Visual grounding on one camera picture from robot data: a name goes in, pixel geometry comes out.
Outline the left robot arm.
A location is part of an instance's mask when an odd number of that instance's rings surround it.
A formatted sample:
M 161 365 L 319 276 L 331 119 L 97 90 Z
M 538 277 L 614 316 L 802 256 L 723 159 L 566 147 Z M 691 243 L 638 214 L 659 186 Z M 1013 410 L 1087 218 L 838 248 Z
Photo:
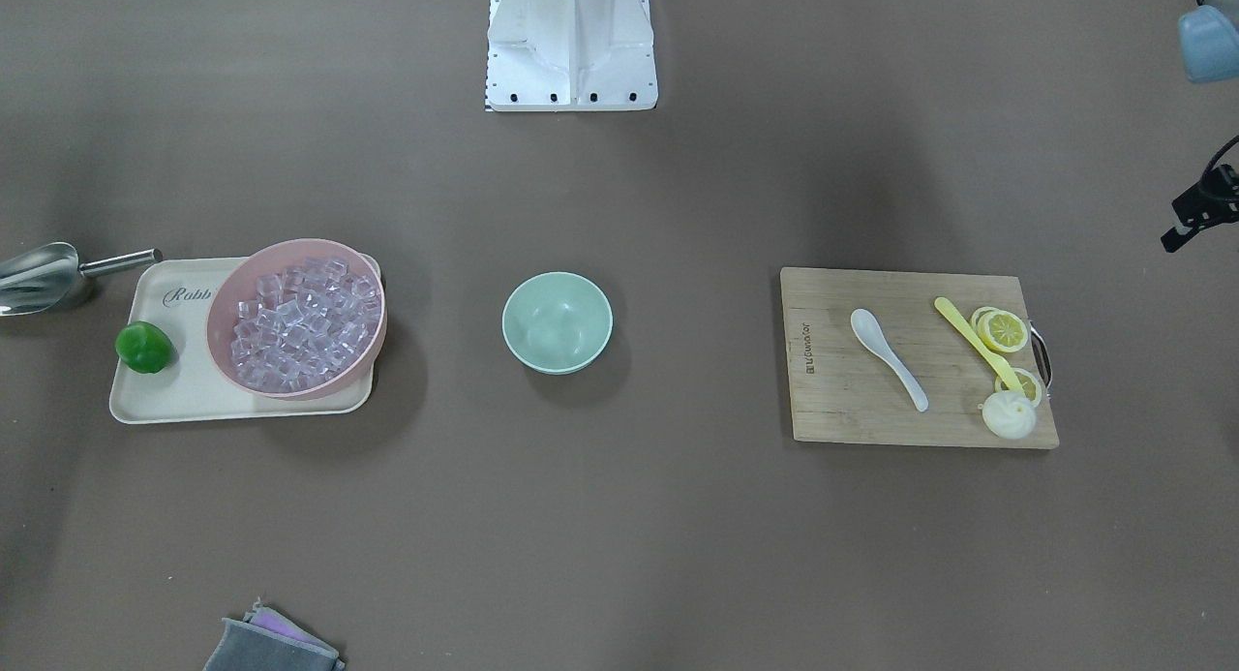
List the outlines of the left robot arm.
M 1238 76 L 1238 0 L 1194 0 L 1178 19 L 1183 71 L 1193 84 Z

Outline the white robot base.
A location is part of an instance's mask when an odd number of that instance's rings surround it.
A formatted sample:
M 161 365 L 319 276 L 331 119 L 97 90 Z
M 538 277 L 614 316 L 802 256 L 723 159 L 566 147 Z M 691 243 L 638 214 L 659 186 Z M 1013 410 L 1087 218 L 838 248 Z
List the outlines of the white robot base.
M 658 105 L 650 0 L 489 0 L 488 111 Z

